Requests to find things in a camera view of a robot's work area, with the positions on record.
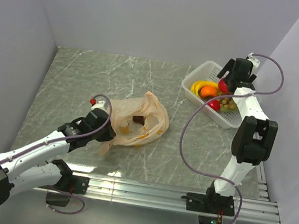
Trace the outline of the large red apple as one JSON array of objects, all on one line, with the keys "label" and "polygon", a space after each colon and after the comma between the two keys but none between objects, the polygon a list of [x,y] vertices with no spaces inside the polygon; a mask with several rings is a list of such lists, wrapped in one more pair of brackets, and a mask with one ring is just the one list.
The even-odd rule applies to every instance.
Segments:
[{"label": "large red apple", "polygon": [[218,88],[219,90],[223,93],[223,94],[226,94],[226,95],[229,95],[230,94],[230,91],[228,89],[228,86],[227,84],[225,83],[225,80],[224,79],[220,79],[219,82],[218,82]]}]

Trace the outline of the bunch of brown longans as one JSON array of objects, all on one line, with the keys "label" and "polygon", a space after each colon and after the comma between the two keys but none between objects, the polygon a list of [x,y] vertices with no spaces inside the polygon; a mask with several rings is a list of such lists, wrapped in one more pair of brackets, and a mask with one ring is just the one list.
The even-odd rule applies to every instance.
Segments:
[{"label": "bunch of brown longans", "polygon": [[233,101],[230,97],[220,98],[217,102],[219,103],[218,108],[216,108],[217,112],[224,113],[238,110],[235,101]]}]

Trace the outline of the orange tangerine with leaf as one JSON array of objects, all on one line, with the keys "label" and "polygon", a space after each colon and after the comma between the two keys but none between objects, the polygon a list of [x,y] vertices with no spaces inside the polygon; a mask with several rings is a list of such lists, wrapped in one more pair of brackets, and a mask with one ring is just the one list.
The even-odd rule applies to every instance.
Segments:
[{"label": "orange tangerine with leaf", "polygon": [[214,86],[206,85],[200,89],[199,95],[202,99],[214,98],[218,96],[218,90]]}]

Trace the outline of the yellow banana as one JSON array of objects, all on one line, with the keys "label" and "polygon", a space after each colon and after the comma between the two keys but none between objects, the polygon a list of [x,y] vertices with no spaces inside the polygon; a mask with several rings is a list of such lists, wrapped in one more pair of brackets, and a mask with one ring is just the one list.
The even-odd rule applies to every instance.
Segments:
[{"label": "yellow banana", "polygon": [[214,86],[217,90],[219,90],[217,83],[215,83],[213,81],[206,81],[206,80],[196,81],[195,83],[193,83],[191,85],[190,90],[191,90],[192,93],[194,93],[194,95],[200,97],[200,95],[199,95],[200,89],[203,88],[206,85]]}]

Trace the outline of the peach plastic bag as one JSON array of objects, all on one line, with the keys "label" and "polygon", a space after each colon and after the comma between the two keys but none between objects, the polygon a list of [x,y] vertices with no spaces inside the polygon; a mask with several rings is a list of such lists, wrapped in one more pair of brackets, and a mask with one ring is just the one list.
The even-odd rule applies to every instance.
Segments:
[{"label": "peach plastic bag", "polygon": [[111,126],[116,136],[101,143],[99,154],[113,146],[141,147],[159,139],[169,127],[166,108],[151,92],[143,97],[111,100]]}]

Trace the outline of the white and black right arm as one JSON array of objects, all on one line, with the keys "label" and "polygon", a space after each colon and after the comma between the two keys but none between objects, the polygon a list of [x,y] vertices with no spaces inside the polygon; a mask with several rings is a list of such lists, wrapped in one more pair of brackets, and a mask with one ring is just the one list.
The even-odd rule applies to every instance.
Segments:
[{"label": "white and black right arm", "polygon": [[249,59],[231,59],[218,74],[223,77],[228,93],[233,96],[241,125],[231,145],[232,156],[220,178],[206,190],[206,212],[233,216],[233,196],[244,177],[261,162],[269,158],[273,148],[278,124],[271,121],[262,110],[255,87],[253,63]]}]

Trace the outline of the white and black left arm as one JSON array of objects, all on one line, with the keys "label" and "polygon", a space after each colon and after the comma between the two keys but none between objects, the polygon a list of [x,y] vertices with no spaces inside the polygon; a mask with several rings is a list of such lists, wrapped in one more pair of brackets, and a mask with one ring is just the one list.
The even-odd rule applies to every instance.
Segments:
[{"label": "white and black left arm", "polygon": [[34,143],[0,153],[0,205],[11,196],[41,186],[72,191],[73,171],[55,156],[68,154],[90,141],[112,140],[115,132],[110,118],[105,110],[92,108],[87,116],[63,124]]}]

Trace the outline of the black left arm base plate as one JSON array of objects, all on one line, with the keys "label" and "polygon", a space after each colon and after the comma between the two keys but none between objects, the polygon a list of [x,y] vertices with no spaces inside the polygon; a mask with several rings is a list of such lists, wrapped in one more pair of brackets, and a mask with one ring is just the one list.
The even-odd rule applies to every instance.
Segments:
[{"label": "black left arm base plate", "polygon": [[69,177],[63,177],[56,185],[41,186],[43,189],[57,189],[64,192],[84,195],[87,191],[90,178],[87,176],[73,175]]}]

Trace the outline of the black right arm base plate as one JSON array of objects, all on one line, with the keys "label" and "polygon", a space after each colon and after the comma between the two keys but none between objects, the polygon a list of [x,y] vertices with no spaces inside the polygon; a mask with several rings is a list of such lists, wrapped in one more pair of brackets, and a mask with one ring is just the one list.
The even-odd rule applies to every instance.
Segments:
[{"label": "black right arm base plate", "polygon": [[207,195],[190,193],[182,195],[181,199],[186,201],[187,211],[196,211],[199,213],[221,214],[224,216],[235,215],[234,201],[232,198],[222,199],[221,201],[208,198]]}]

